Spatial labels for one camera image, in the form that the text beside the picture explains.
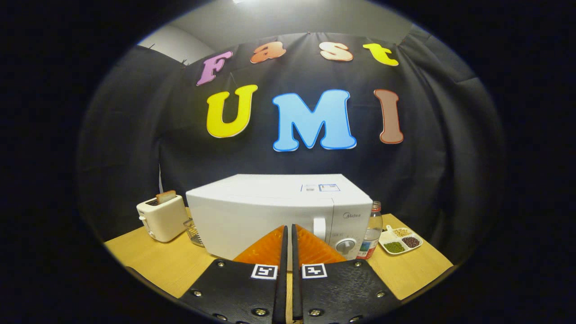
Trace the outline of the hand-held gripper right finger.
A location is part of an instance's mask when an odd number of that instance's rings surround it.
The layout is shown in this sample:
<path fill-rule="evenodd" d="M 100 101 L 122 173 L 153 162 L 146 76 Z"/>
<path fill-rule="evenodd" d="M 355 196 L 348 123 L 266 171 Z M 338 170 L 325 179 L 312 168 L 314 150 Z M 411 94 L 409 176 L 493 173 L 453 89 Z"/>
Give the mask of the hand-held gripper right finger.
<path fill-rule="evenodd" d="M 366 260 L 304 263 L 304 228 L 293 224 L 292 319 L 303 324 L 374 324 L 401 306 Z"/>

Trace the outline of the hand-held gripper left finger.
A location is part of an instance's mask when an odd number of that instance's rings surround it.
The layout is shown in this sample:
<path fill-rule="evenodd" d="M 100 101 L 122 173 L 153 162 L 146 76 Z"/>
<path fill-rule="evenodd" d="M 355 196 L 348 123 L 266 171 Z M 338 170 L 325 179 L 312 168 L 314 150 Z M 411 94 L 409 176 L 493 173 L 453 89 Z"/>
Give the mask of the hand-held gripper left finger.
<path fill-rule="evenodd" d="M 272 233 L 277 265 L 216 259 L 179 301 L 218 324 L 285 324 L 288 228 Z"/>

